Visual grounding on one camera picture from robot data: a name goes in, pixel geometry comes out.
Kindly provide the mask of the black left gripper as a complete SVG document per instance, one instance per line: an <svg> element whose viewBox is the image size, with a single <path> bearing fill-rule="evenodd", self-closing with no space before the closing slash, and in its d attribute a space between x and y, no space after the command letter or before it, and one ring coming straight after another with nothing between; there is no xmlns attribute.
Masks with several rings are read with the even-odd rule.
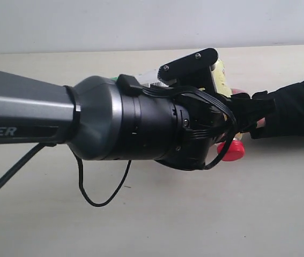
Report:
<svg viewBox="0 0 304 257"><path fill-rule="evenodd" d="M177 170L210 170L224 157L239 126L252 139L265 138L265 126L255 125L275 111L272 99L253 99L247 93L231 95L228 108L213 95L194 87L154 89L154 97L173 100L182 114L179 134L170 153L158 163Z"/></svg>

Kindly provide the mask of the black sleeved forearm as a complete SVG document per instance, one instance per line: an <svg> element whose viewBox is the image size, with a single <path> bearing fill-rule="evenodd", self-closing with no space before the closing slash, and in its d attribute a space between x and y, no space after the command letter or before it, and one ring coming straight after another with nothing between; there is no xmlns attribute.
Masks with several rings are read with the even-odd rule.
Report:
<svg viewBox="0 0 304 257"><path fill-rule="evenodd" d="M252 98L275 101L275 111L265 117L265 138L304 137L304 81L273 92L257 92Z"/></svg>

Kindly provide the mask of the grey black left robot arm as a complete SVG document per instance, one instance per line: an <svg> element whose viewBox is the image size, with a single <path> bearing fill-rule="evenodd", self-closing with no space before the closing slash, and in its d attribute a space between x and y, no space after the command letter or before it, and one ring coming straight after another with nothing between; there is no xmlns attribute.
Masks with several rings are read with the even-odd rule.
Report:
<svg viewBox="0 0 304 257"><path fill-rule="evenodd" d="M0 71L0 144L65 143L82 160L204 170L275 107L274 100L217 93L209 69L175 73L167 87L124 74L59 86Z"/></svg>

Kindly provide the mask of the person's open bare hand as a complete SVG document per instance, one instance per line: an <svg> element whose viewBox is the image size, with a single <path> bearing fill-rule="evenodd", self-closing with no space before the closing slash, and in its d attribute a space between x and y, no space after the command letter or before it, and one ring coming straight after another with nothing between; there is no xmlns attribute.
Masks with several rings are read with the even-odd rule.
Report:
<svg viewBox="0 0 304 257"><path fill-rule="evenodd" d="M265 127L265 123L266 123L266 120L265 120L265 118L262 118L262 119L260 119L258 122L257 122L257 129L260 129L260 128L263 128L263 127Z"/></svg>

